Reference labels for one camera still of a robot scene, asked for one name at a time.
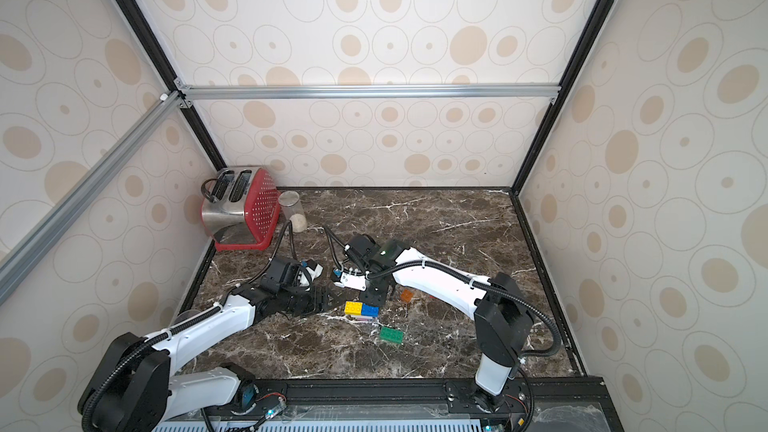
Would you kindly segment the dark blue lego brick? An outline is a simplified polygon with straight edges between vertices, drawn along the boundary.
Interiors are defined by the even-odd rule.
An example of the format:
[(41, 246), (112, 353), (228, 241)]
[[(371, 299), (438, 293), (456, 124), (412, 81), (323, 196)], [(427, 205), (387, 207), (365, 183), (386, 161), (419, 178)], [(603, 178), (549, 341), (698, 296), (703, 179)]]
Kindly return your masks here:
[(363, 317), (371, 317), (371, 318), (378, 317), (379, 316), (379, 308), (378, 307), (374, 307), (374, 306), (370, 306), (370, 305), (367, 305), (367, 304), (363, 304), (362, 307), (361, 307), (360, 315), (363, 316)]

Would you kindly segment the yellow lego brick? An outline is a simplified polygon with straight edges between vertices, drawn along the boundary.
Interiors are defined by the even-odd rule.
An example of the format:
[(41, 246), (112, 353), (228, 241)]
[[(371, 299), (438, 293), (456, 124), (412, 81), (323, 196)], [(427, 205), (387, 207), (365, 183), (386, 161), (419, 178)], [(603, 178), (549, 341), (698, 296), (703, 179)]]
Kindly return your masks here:
[(344, 306), (344, 314), (349, 316), (362, 316), (363, 304), (357, 301), (347, 301)]

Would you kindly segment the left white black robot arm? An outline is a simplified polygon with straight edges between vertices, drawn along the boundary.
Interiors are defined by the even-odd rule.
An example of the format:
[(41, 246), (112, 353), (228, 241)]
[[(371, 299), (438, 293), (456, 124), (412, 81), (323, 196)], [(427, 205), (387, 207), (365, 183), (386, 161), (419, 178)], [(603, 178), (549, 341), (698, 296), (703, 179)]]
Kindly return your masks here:
[(180, 374), (224, 339), (275, 314), (305, 317), (326, 310), (314, 260), (273, 258), (264, 272), (230, 289), (207, 310), (146, 336), (124, 333), (109, 345), (77, 405), (85, 431), (151, 431), (161, 422), (211, 406), (249, 411), (252, 374), (234, 365)]

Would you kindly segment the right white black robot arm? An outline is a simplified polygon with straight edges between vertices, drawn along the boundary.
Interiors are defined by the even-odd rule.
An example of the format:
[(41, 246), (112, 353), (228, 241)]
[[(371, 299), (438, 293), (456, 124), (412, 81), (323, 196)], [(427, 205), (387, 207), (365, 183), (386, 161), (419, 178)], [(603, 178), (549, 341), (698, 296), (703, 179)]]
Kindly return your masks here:
[(396, 285), (424, 292), (472, 319), (481, 359), (475, 374), (479, 391), (503, 393), (507, 380), (529, 357), (551, 357), (562, 347), (557, 324), (522, 296), (515, 280), (464, 272), (429, 258), (400, 240), (377, 243), (356, 235), (344, 245), (332, 280), (359, 292), (366, 305), (381, 307)]

